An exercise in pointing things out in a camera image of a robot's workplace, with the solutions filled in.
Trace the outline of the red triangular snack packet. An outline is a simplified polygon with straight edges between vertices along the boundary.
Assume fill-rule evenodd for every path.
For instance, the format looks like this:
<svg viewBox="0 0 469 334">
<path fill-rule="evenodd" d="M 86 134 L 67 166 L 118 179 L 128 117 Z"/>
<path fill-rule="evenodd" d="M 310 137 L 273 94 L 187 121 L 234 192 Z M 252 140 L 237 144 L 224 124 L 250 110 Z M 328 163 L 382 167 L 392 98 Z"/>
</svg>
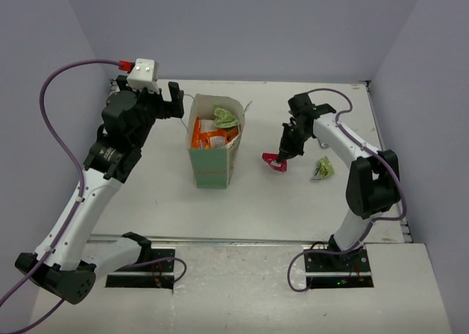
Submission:
<svg viewBox="0 0 469 334">
<path fill-rule="evenodd" d="M 269 165 L 274 171 L 284 173 L 287 171 L 287 161 L 279 160 L 278 154 L 264 152 L 262 159 Z"/>
</svg>

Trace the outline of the grey silver snack packet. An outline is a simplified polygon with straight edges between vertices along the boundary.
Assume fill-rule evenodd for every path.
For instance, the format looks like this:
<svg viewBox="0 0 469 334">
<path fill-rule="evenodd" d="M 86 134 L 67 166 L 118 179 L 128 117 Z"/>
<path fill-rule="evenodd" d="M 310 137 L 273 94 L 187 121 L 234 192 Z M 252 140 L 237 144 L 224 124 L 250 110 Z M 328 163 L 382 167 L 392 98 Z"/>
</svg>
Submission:
<svg viewBox="0 0 469 334">
<path fill-rule="evenodd" d="M 323 149 L 327 149 L 329 147 L 328 144 L 325 143 L 324 141 L 319 140 L 318 142 Z"/>
</svg>

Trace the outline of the light green snack packet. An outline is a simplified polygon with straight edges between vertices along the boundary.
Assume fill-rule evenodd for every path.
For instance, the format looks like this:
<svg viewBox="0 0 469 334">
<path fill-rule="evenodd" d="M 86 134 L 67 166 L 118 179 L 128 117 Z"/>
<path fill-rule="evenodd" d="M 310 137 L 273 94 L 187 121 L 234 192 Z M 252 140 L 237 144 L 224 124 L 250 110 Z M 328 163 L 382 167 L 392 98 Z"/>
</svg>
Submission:
<svg viewBox="0 0 469 334">
<path fill-rule="evenodd" d="M 321 157 L 317 162 L 313 173 L 313 180 L 324 180 L 335 174 L 334 168 L 327 156 Z"/>
</svg>

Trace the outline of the orange snack packet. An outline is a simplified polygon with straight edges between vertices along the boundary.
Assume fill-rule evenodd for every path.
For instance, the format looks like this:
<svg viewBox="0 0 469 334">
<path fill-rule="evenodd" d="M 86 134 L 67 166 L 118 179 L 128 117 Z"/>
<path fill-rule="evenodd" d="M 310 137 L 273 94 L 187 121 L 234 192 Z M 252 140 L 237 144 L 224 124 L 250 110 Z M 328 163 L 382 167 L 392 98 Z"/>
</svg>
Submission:
<svg viewBox="0 0 469 334">
<path fill-rule="evenodd" d="M 228 145 L 239 135 L 239 127 L 220 129 L 213 126 L 213 120 L 196 118 L 192 149 L 217 149 Z"/>
</svg>

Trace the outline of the green candy packet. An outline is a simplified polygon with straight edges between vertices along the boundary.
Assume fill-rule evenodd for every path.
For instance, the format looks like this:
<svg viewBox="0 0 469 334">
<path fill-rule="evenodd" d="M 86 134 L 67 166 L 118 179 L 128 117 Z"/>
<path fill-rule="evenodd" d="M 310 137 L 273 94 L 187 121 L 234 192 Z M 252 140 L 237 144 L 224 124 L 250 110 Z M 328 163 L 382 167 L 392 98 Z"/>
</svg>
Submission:
<svg viewBox="0 0 469 334">
<path fill-rule="evenodd" d="M 213 126 L 220 129 L 229 129 L 240 125 L 239 119 L 225 108 L 216 106 L 214 108 Z"/>
</svg>

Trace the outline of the green paper bag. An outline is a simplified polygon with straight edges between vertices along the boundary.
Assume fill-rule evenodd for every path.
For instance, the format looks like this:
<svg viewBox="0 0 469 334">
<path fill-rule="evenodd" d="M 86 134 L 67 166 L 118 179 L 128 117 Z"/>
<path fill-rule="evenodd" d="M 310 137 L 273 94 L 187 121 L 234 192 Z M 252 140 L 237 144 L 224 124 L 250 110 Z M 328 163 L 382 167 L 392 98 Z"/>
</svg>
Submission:
<svg viewBox="0 0 469 334">
<path fill-rule="evenodd" d="M 186 149 L 198 188 L 228 188 L 244 127 L 245 109 L 239 101 L 206 94 L 193 97 Z"/>
</svg>

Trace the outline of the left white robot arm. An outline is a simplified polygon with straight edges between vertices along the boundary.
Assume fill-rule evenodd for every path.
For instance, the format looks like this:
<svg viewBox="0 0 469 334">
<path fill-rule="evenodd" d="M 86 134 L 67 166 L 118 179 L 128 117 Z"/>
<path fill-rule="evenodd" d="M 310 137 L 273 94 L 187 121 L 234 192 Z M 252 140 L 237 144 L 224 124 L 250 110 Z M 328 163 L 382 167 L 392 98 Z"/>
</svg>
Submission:
<svg viewBox="0 0 469 334">
<path fill-rule="evenodd" d="M 151 242 L 133 232 L 123 234 L 104 251 L 84 255 L 90 234 L 104 209 L 124 185 L 141 158 L 141 149 L 158 119 L 182 118 L 184 92 L 168 83 L 170 101 L 159 91 L 133 90 L 129 80 L 117 79 L 102 111 L 96 142 L 79 167 L 76 191 L 49 235 L 32 253 L 21 253 L 15 267 L 40 288 L 76 305 L 95 281 L 117 270 L 144 270 L 157 263 Z"/>
</svg>

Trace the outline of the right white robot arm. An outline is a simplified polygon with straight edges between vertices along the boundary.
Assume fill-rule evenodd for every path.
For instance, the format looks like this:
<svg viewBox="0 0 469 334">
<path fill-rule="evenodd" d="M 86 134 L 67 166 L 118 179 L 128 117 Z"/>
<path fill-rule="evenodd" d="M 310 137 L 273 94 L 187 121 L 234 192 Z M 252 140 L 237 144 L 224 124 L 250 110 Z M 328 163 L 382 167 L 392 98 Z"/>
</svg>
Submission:
<svg viewBox="0 0 469 334">
<path fill-rule="evenodd" d="M 325 103 L 314 104 L 308 92 L 288 101 L 291 114 L 283 133 L 275 162 L 285 171 L 287 161 L 303 155 L 310 139 L 325 142 L 349 169 L 345 190 L 347 214 L 328 246 L 317 250 L 313 260 L 327 261 L 335 270 L 343 270 L 358 256 L 363 241 L 378 221 L 388 220 L 385 213 L 403 201 L 399 185 L 399 161 L 394 151 L 381 151 L 353 133 L 340 120 L 340 112 Z"/>
</svg>

